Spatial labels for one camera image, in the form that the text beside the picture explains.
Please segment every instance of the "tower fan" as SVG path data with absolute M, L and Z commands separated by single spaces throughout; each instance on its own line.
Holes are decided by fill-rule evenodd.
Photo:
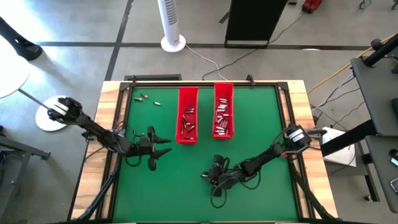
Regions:
M 179 52 L 185 47 L 185 38 L 180 35 L 178 28 L 175 0 L 157 0 L 160 17 L 162 18 L 164 35 L 160 42 L 163 50 L 167 52 Z

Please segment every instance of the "wooden board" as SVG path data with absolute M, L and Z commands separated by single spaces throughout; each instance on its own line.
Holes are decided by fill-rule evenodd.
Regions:
M 162 81 L 162 82 L 197 82 L 197 81 Z M 248 82 L 248 81 L 229 81 L 229 82 Z M 305 89 L 304 82 L 302 80 L 264 80 L 256 82 L 287 82 L 289 84 L 290 99 L 293 106 L 294 116 L 296 124 L 301 124 L 304 129 L 313 128 L 314 122 L 310 109 L 310 103 L 308 101 L 307 92 Z M 95 122 L 106 129 L 111 129 L 114 120 L 114 114 L 116 110 L 116 103 L 119 95 L 119 86 L 121 82 L 109 81 L 104 82 L 101 97 L 99 98 L 98 108 L 96 111 Z M 153 83 L 153 81 L 138 81 L 138 83 Z M 289 114 L 287 112 L 287 104 L 285 97 L 282 95 L 282 106 L 285 113 L 287 124 L 289 121 Z M 123 118 L 124 109 L 126 106 L 126 98 L 124 98 L 121 109 L 121 116 Z M 318 141 L 312 141 L 312 146 L 319 148 Z M 98 149 L 100 146 L 97 142 L 90 142 L 88 145 L 87 155 Z M 79 217 L 90 203 L 95 198 L 101 187 L 102 176 L 104 172 L 104 165 L 106 160 L 106 150 L 102 150 L 94 156 L 90 157 L 83 164 L 83 170 L 81 173 L 80 181 L 78 182 L 78 189 L 75 200 L 73 202 L 73 211 L 71 218 Z M 311 191 L 314 193 L 319 202 L 324 208 L 334 217 L 337 217 L 337 211 L 333 200 L 333 195 L 329 185 L 329 179 L 327 176 L 325 163 L 322 158 L 322 154 L 316 149 L 307 149 L 303 153 L 305 170 L 307 172 L 308 183 Z M 111 189 L 107 193 L 105 198 L 103 218 L 108 215 L 109 198 Z M 300 201 L 303 208 L 304 217 L 308 217 L 308 210 L 306 199 L 301 190 L 299 190 Z

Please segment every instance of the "green table surface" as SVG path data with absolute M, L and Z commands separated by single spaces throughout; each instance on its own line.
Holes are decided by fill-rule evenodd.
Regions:
M 144 102 L 131 102 L 128 126 L 144 133 L 154 126 L 156 134 L 171 139 L 157 149 L 173 150 L 150 171 L 147 156 L 129 167 L 123 160 L 114 208 L 114 222 L 215 222 L 296 220 L 294 193 L 286 159 L 274 159 L 261 170 L 261 184 L 248 190 L 237 184 L 228 190 L 223 208 L 210 203 L 211 185 L 200 175 L 220 154 L 231 159 L 230 167 L 266 150 L 282 130 L 274 87 L 235 87 L 234 125 L 231 140 L 212 138 L 214 89 L 199 88 L 198 143 L 180 145 L 175 140 L 178 88 L 134 88 L 133 96 L 147 94 Z M 132 132 L 127 133 L 132 139 Z M 135 163 L 137 158 L 129 158 Z M 247 183 L 257 184 L 257 177 Z M 215 204 L 224 197 L 215 198 Z

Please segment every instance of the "white cable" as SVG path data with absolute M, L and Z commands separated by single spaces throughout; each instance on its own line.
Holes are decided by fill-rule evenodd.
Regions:
M 337 89 L 335 90 L 334 93 L 332 93 L 331 95 L 329 95 L 328 97 L 325 98 L 325 100 L 322 101 L 322 103 L 320 103 L 316 108 L 312 109 L 311 112 L 315 111 L 316 109 L 318 109 L 322 104 L 324 104 L 328 99 L 330 99 L 331 96 L 333 96 L 344 84 L 345 82 L 347 82 L 347 80 L 353 75 L 353 73 L 351 72 L 350 75 L 347 76 L 347 78 L 337 87 Z
M 205 60 L 208 61 L 208 62 L 211 62 L 211 63 L 215 64 L 216 67 L 217 67 L 218 75 L 219 75 L 221 78 L 223 78 L 224 80 L 228 81 L 228 79 L 226 79 L 224 76 L 221 75 L 220 68 L 219 68 L 219 66 L 217 65 L 216 62 L 214 62 L 214 61 L 212 61 L 212 60 L 210 60 L 210 59 L 208 59 L 208 58 L 205 58 L 204 56 L 202 56 L 202 55 L 196 53 L 196 52 L 195 52 L 194 50 L 192 50 L 188 45 L 185 45 L 185 46 L 186 46 L 188 49 L 190 49 L 190 50 L 191 50 L 194 54 L 196 54 L 197 56 L 199 56 L 199 57 L 205 59 Z

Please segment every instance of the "gray floor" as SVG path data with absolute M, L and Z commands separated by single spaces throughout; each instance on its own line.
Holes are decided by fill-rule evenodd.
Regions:
M 326 0 L 311 15 L 304 15 L 274 44 L 302 45 L 369 45 L 374 38 L 383 39 L 398 30 L 398 11 L 391 11 L 391 0 L 374 1 L 366 10 L 358 9 L 360 0 Z M 188 43 L 220 44 L 224 42 L 226 23 L 218 23 L 228 11 L 230 0 L 177 0 L 181 33 Z M 28 39 L 36 42 L 115 42 L 127 0 L 41 0 L 0 2 L 0 16 Z M 286 6 L 273 38 L 300 15 L 297 6 Z M 163 37 L 156 1 L 134 0 L 123 42 L 159 43 Z M 12 49 L 0 38 L 1 51 Z M 101 84 L 105 78 L 113 47 L 44 47 L 45 54 L 34 60 L 25 91 L 45 100 L 53 95 L 68 95 L 94 115 Z M 220 66 L 251 51 L 245 49 L 194 49 Z M 221 71 L 230 80 L 242 80 L 247 74 L 255 79 L 301 79 L 307 88 L 314 86 L 349 62 L 357 51 L 258 50 Z M 124 48 L 119 51 L 112 80 L 125 75 L 181 73 L 184 80 L 199 80 L 215 69 L 212 63 L 185 49 L 177 54 L 159 48 Z M 315 90 L 310 96 L 319 104 L 349 70 Z M 217 74 L 207 76 L 219 80 Z M 355 81 L 337 95 L 357 88 Z M 336 100 L 324 111 L 340 119 L 362 102 L 360 92 Z M 37 105 L 19 93 L 0 99 L 0 124 L 10 138 L 52 152 L 49 161 L 32 159 L 22 183 L 10 221 L 49 223 L 65 220 L 72 201 L 85 141 L 81 129 L 67 127 L 56 133 L 41 131 L 35 124 Z M 365 106 L 354 111 L 341 123 L 346 128 L 369 119 Z M 322 116 L 318 126 L 333 121 Z M 381 202 L 367 203 L 364 178 L 330 177 L 339 217 L 344 220 L 373 223 L 396 223 L 398 215 L 389 211 L 376 180 Z

